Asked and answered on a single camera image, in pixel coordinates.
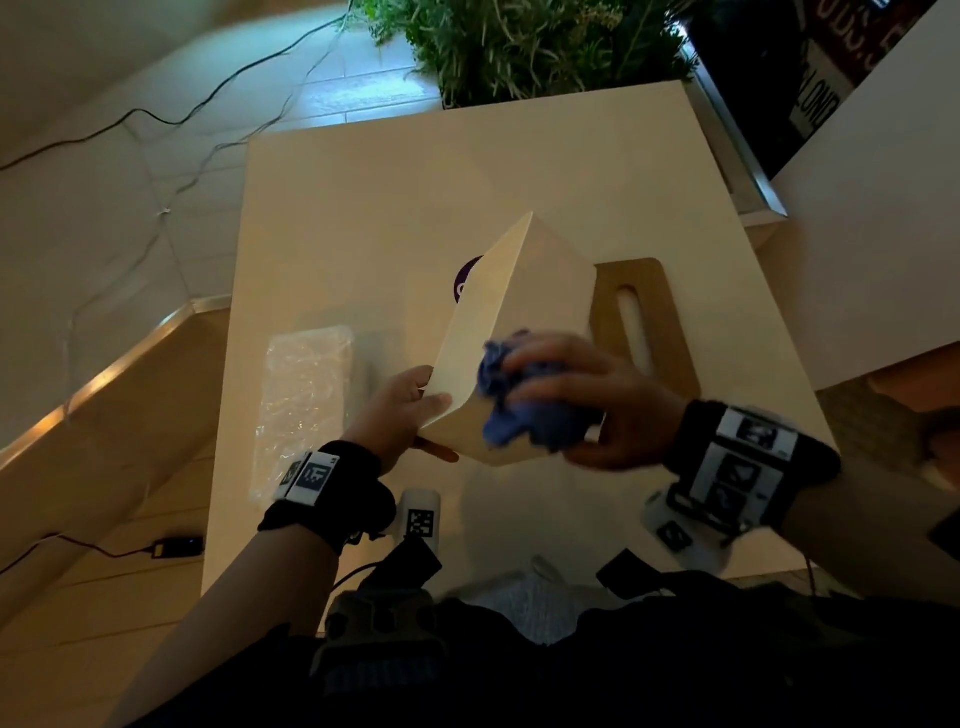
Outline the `white cardboard box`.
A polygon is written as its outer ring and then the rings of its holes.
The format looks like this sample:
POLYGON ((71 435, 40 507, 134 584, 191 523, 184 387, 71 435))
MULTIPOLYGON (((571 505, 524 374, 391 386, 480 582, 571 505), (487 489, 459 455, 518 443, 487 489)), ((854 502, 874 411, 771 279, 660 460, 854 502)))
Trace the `white cardboard box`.
POLYGON ((478 368, 487 342, 521 330, 587 334, 596 279, 594 263, 535 213, 513 224, 466 277, 425 390, 449 394, 451 405, 421 437, 495 468, 546 457, 528 435, 485 443, 494 403, 477 391, 478 368))

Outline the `person's left hand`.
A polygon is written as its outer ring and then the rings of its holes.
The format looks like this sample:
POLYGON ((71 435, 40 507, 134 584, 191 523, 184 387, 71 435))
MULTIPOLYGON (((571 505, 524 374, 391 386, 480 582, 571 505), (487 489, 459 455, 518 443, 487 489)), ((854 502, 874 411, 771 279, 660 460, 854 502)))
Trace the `person's left hand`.
POLYGON ((452 405, 450 394, 427 395, 425 391, 423 396, 392 396, 389 379, 348 426, 342 441, 376 456, 379 476, 386 476, 402 455, 415 449, 415 440, 426 440, 421 436, 422 428, 452 405))

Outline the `black chest-mounted device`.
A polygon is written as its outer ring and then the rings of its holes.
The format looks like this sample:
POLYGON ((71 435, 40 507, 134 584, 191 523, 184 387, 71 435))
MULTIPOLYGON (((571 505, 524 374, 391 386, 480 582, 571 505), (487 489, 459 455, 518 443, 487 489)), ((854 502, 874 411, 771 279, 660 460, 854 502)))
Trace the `black chest-mounted device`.
POLYGON ((407 536, 356 588, 336 596, 310 669, 324 698, 412 689, 440 679, 448 649, 425 586, 441 567, 421 536, 407 536))

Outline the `wooden cutting board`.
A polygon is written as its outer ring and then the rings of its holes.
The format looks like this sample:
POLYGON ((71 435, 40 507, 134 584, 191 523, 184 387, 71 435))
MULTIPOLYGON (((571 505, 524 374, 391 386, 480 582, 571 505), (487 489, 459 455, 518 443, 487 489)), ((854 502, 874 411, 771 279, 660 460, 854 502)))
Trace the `wooden cutting board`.
POLYGON ((619 292, 629 291, 639 304, 653 375, 680 396, 701 398, 700 380, 662 263, 641 258, 598 263, 595 269, 589 317, 595 345, 609 355, 631 358, 618 302, 619 292))

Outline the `black left wristband with markers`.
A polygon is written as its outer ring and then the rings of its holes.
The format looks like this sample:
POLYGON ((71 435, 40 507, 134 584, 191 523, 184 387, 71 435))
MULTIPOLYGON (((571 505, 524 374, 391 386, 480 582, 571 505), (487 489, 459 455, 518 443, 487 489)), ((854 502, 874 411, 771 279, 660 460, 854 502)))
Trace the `black left wristband with markers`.
POLYGON ((377 455, 346 441, 297 455, 257 531, 300 526, 341 555, 363 534, 382 534, 397 516, 397 500, 379 481, 380 469, 377 455))

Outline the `metal floor edge trim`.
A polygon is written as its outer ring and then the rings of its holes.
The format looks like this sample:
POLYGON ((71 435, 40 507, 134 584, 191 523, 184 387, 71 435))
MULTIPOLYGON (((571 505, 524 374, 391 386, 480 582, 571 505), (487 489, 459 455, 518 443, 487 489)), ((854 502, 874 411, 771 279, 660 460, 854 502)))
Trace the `metal floor edge trim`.
POLYGON ((0 470, 28 452, 60 423, 69 420, 76 409, 82 407, 100 391, 118 380, 126 370, 156 350, 165 339, 173 335, 186 322, 208 313, 229 310, 232 302, 232 295, 192 298, 166 316, 146 337, 93 376, 88 383, 78 387, 68 384, 66 399, 58 407, 41 418, 20 437, 0 449, 0 470))

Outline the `black right wristband with markers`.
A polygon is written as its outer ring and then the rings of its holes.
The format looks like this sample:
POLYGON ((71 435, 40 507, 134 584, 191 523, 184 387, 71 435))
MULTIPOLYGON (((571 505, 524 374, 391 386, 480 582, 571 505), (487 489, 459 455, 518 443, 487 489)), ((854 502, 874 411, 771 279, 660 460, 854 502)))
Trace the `black right wristband with markers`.
POLYGON ((730 543, 756 528, 777 528, 800 491, 838 478, 842 459, 772 416, 695 399, 663 466, 678 478, 667 507, 730 543))

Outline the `person's right hand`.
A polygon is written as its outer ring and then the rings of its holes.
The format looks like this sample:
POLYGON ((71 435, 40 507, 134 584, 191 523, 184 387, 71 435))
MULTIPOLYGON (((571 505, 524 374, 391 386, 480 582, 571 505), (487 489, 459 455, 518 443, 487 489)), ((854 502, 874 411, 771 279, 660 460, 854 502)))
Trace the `person's right hand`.
POLYGON ((503 363, 505 371, 522 370, 534 362, 561 362, 566 371, 520 386, 510 394, 510 403, 563 400, 600 408, 605 418, 595 442, 618 444, 623 454, 619 472, 664 462, 690 405, 688 398, 583 336, 529 333, 513 342, 516 347, 503 363))

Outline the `black wristband with markers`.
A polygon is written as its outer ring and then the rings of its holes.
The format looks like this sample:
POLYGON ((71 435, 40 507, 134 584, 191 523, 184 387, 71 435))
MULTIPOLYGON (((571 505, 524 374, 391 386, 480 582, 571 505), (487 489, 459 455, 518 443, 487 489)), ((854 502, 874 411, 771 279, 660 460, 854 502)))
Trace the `black wristband with markers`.
POLYGON ((667 507, 730 543, 756 528, 777 528, 800 491, 838 478, 842 459, 772 416, 695 399, 663 466, 678 478, 667 507))
POLYGON ((380 469, 377 455, 346 441, 297 455, 257 531, 300 526, 341 555, 363 534, 382 534, 397 516, 397 500, 379 481, 380 469))

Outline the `green potted plant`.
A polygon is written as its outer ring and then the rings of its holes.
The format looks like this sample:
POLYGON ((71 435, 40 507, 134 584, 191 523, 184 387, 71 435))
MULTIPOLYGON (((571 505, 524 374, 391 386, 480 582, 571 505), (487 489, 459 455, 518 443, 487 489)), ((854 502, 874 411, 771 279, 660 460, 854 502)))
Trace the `green potted plant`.
POLYGON ((685 21, 715 0, 350 0, 378 46, 402 38, 445 110, 687 81, 685 21))

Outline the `person's dark clothing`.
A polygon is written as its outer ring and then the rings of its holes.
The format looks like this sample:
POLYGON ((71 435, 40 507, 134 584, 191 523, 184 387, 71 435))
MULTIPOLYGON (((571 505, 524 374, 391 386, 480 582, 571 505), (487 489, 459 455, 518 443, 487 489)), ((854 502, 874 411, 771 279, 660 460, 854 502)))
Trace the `person's dark clothing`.
POLYGON ((960 610, 664 580, 549 645, 453 598, 278 626, 128 728, 960 728, 960 610))

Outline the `blue cloth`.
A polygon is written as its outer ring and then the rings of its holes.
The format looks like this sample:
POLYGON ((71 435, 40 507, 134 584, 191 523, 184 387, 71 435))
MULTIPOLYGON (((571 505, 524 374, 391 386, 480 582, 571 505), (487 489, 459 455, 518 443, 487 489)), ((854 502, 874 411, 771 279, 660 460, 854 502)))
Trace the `blue cloth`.
POLYGON ((509 401, 510 394, 522 385, 553 378, 567 370, 562 362, 534 362, 521 370, 504 370, 505 359, 517 346, 514 340, 529 334, 530 330, 523 328, 508 340, 485 344, 477 370, 476 391, 491 402, 492 408, 482 435, 492 450, 504 449, 526 437, 534 447, 553 455, 583 442, 592 428, 602 425, 605 413, 597 407, 562 399, 509 401))

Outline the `purple round sticker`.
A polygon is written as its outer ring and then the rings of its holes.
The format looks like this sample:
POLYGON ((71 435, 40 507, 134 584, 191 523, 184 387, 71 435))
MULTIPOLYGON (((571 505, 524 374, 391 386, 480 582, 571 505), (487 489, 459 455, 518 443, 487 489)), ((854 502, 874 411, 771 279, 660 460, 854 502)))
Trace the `purple round sticker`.
POLYGON ((482 260, 482 258, 483 255, 474 257, 472 260, 466 262, 456 274, 453 285, 453 296, 456 304, 460 303, 470 274, 473 272, 474 267, 479 261, 482 260))

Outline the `person's left forearm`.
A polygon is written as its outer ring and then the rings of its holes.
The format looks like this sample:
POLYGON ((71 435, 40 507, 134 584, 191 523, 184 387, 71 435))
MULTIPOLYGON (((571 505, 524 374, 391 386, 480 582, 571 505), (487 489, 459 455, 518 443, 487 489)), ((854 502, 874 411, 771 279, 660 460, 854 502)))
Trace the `person's left forearm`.
POLYGON ((301 525, 257 533, 127 686, 105 728, 142 719, 278 626, 315 635, 339 561, 301 525))

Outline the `framed dark poster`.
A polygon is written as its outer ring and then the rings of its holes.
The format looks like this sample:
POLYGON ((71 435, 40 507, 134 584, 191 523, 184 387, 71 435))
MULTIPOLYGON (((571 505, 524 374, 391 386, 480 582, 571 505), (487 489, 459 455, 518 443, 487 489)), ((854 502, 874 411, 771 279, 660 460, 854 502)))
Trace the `framed dark poster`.
POLYGON ((683 27, 773 180, 938 0, 708 0, 683 27))

